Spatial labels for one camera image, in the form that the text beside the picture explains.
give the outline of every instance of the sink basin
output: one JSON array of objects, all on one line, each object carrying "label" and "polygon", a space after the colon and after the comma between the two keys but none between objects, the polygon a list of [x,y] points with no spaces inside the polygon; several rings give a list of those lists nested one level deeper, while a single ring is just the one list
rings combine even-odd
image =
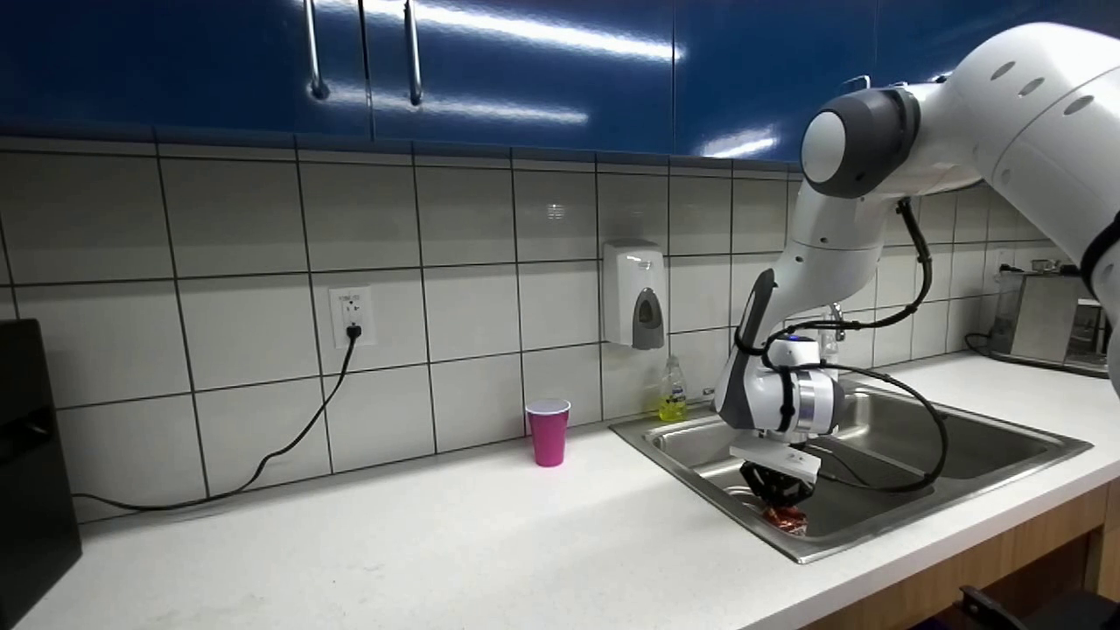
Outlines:
[{"label": "sink basin", "polygon": [[854,390],[839,405],[836,431],[804,446],[822,454],[822,475],[817,493],[798,504],[804,521],[796,534],[777,529],[745,492],[743,458],[727,454],[736,431],[726,420],[623,423],[617,434],[798,565],[876,539],[1090,448],[1085,441],[993,418],[937,411],[948,431],[942,475],[924,492],[879,493],[869,482],[901,488],[920,480],[937,458],[937,434],[924,405],[894,391]]}]

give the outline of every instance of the stainless steel sink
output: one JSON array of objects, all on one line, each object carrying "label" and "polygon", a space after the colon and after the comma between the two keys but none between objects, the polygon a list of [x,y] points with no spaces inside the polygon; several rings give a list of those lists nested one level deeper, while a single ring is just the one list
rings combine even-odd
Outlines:
[{"label": "stainless steel sink", "polygon": [[1085,441],[993,418],[937,411],[948,431],[948,458],[937,482],[910,493],[876,493],[869,482],[896,488],[930,468],[937,434],[917,404],[858,390],[843,404],[836,434],[804,446],[826,466],[817,493],[803,504],[804,521],[796,534],[777,529],[745,492],[738,458],[727,454],[736,431],[726,420],[623,423],[617,434],[798,565],[894,534],[951,501],[1022,480],[1090,448]]}]

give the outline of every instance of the black appliance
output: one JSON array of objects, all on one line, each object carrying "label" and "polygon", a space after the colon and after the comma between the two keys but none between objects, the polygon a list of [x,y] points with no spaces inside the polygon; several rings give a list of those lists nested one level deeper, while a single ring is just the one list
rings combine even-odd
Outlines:
[{"label": "black appliance", "polygon": [[39,321],[0,321],[0,628],[82,557]]}]

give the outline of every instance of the cabinet handle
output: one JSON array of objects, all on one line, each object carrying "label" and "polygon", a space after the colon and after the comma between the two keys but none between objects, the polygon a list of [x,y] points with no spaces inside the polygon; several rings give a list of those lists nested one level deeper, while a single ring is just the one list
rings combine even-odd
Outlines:
[{"label": "cabinet handle", "polygon": [[312,100],[321,102],[321,100],[329,100],[329,87],[327,87],[321,67],[318,67],[316,0],[305,0],[305,23],[309,23]]},{"label": "cabinet handle", "polygon": [[424,72],[420,72],[420,30],[413,0],[407,0],[407,39],[411,39],[411,102],[420,104]]}]

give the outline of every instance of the plastic cup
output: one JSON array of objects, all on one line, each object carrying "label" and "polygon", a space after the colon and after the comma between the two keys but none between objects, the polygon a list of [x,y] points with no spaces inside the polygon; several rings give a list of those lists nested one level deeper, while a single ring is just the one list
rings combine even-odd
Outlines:
[{"label": "plastic cup", "polygon": [[526,426],[533,441],[533,462],[537,466],[564,466],[564,441],[566,441],[566,401],[544,401],[526,405]]}]

